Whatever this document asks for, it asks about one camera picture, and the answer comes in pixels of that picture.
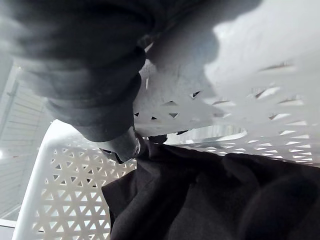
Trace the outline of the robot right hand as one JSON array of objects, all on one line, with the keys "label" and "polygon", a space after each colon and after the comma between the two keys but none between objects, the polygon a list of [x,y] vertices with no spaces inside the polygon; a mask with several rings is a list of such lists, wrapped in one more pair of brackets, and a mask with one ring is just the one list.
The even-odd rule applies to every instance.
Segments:
[{"label": "robot right hand", "polygon": [[146,158],[133,103],[147,71],[205,79],[216,24],[259,0],[3,0],[0,48],[50,114],[123,163]]}]

